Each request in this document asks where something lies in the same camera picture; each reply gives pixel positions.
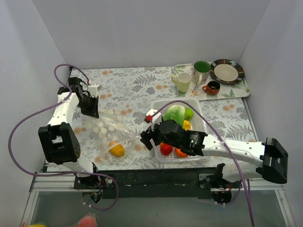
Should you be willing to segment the fake yellow lemon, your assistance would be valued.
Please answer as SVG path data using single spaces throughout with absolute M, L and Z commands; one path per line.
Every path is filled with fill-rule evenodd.
M 183 129 L 187 131 L 187 130 L 190 130 L 191 128 L 192 128 L 191 123 L 187 120 L 184 120 L 183 121 Z

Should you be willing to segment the fake green lettuce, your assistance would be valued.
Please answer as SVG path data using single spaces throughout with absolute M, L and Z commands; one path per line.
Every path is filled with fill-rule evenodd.
M 185 117 L 185 107 L 182 105 L 172 105 L 170 106 L 163 116 L 164 121 L 174 120 L 179 125 L 183 126 L 183 121 Z

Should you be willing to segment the fake green cabbage ball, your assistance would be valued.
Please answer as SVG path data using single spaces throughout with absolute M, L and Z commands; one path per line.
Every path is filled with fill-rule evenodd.
M 194 112 L 191 108 L 185 108 L 184 120 L 190 121 L 193 118 Z

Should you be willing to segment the clear zip top bag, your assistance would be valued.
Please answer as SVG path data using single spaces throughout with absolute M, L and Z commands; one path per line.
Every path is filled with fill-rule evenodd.
M 92 151 L 95 155 L 94 163 L 103 165 L 114 165 L 128 157 L 137 145 L 139 145 L 138 135 L 129 129 L 124 117 L 117 111 L 100 111 L 99 118 L 89 118 L 85 123 L 85 128 L 92 139 Z M 108 147 L 112 141 L 117 141 L 125 149 L 122 157 L 115 157 L 109 150 L 116 146 Z

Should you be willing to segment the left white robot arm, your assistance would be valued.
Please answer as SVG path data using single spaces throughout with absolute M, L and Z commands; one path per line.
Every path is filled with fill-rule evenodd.
M 49 163 L 69 168 L 81 184 L 96 189 L 101 183 L 101 177 L 95 174 L 98 169 L 81 154 L 80 143 L 71 127 L 77 107 L 83 115 L 99 118 L 98 85 L 89 85 L 84 91 L 80 78 L 70 78 L 67 87 L 59 88 L 58 106 L 49 123 L 39 128 L 38 136 Z

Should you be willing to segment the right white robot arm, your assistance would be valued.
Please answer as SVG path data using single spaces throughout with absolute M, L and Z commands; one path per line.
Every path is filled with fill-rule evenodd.
M 237 161 L 234 165 L 217 166 L 214 182 L 220 188 L 252 178 L 263 178 L 276 184 L 287 183 L 288 153 L 275 138 L 253 143 L 221 142 L 205 132 L 185 130 L 173 120 L 152 124 L 140 136 L 148 150 L 165 143 L 190 156 L 234 158 Z

